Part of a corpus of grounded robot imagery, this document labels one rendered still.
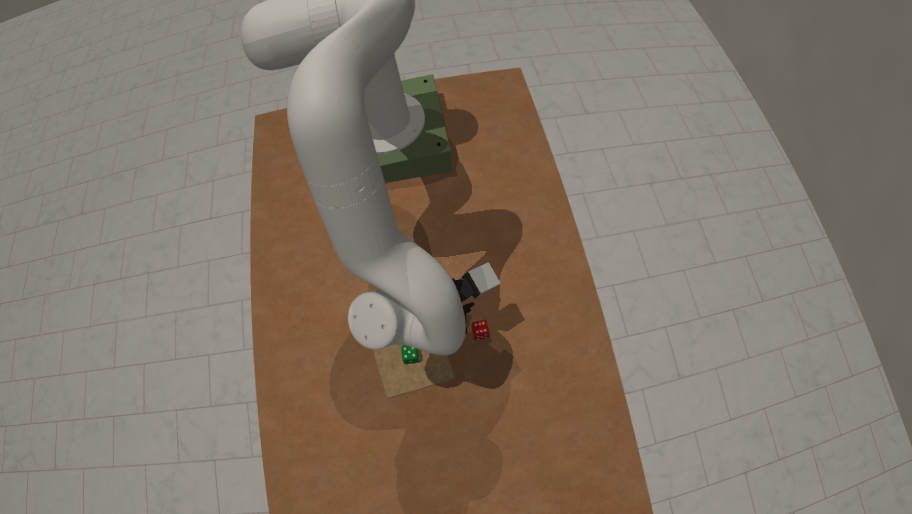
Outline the green die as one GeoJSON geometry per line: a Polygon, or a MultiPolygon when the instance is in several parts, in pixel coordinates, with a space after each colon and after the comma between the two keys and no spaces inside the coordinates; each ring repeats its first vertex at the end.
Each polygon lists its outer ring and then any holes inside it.
{"type": "Polygon", "coordinates": [[[411,364],[411,363],[419,362],[418,352],[417,352],[416,348],[409,347],[409,346],[402,346],[401,351],[402,351],[402,359],[403,359],[404,364],[411,364]]]}

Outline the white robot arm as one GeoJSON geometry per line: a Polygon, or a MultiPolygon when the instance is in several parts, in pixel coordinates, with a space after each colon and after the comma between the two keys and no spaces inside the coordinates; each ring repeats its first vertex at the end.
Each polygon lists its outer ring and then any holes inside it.
{"type": "Polygon", "coordinates": [[[414,11],[415,0],[266,0],[244,17],[241,41],[260,69],[300,64],[287,101],[296,154],[340,261],[380,289],[351,303],[353,337],[451,355],[466,332],[461,302],[500,281],[487,262],[455,285],[396,225],[377,155],[407,147],[425,124],[394,54],[414,11]]]}

